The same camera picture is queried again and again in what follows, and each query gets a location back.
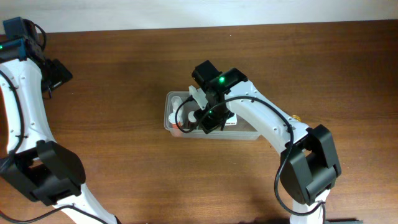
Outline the small jar with gold lid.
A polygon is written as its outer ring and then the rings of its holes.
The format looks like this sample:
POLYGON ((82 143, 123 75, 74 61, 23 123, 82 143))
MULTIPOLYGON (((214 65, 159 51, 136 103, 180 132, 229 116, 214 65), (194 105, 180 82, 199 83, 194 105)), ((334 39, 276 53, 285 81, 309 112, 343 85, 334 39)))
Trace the small jar with gold lid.
POLYGON ((297 115, 292 115, 292 118, 297 120, 297 121, 299 121, 299 122, 302 121, 301 118, 299 116, 297 116, 297 115))

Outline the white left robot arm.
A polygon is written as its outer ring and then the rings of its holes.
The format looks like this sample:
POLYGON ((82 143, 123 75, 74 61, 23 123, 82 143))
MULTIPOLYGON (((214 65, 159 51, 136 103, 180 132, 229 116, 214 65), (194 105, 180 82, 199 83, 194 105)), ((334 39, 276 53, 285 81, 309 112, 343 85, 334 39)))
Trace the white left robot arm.
POLYGON ((43 93, 51 93, 72 79, 57 59, 45 58, 44 30, 15 17, 3 22, 1 93, 6 111, 7 155, 1 177, 32 202, 52 206, 75 223, 119 223, 86 185, 80 158, 59 145, 47 121, 43 93))

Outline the orange effervescent tablet tube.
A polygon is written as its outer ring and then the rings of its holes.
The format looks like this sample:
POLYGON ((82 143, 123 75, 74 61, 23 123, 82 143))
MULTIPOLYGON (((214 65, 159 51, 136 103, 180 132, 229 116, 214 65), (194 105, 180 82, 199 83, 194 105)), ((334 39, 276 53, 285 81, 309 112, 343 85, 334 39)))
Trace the orange effervescent tablet tube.
POLYGON ((178 129, 178 127, 182 127, 183 125, 183 119, 180 114, 176 113, 171 113, 169 115, 169 123, 171 124, 171 127, 174 129, 178 129))

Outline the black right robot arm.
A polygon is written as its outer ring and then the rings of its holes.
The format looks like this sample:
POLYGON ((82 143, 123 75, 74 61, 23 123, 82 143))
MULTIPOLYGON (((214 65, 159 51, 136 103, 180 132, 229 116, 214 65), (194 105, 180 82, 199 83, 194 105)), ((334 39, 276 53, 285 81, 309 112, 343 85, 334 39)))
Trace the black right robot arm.
POLYGON ((200 107, 198 126, 208 134, 234 114, 249 123, 280 156, 274 193, 289 222, 325 223, 326 198, 341 175, 332 133, 282 111, 237 68, 220 72, 207 60, 192 77, 200 87, 192 96, 200 107))

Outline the white bottle with clear cap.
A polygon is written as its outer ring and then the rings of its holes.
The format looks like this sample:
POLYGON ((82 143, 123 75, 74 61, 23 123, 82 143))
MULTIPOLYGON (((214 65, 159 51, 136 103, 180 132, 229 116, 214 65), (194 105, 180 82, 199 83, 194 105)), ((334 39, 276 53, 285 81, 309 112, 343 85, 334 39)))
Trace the white bottle with clear cap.
POLYGON ((177 114, 177 119, 181 119, 182 115, 183 115, 183 107, 181 107, 179 109, 179 111, 177 111, 177 109, 179 108, 179 106, 183 103, 181 97, 179 96, 173 96, 171 99, 171 104, 172 104, 172 113, 170 114, 172 116, 172 118, 175 117, 175 114, 177 114))

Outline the dark bottle with white cap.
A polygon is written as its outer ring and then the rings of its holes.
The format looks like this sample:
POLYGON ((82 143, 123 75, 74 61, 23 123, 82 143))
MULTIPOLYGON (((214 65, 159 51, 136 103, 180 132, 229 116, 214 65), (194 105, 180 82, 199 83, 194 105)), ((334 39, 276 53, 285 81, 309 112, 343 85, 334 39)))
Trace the dark bottle with white cap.
POLYGON ((189 112, 188 116, 188 129, 197 129, 198 128, 198 120, 195 117, 195 112, 189 112))

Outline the white medicine box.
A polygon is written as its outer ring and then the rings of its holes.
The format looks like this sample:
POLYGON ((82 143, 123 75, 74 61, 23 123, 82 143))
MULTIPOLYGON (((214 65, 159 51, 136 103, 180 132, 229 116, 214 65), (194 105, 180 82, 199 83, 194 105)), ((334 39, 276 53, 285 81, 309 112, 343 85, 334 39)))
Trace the white medicine box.
POLYGON ((231 117, 228 118, 225 122, 226 126, 235 126, 237 125, 238 119, 235 113, 231 113, 231 117))

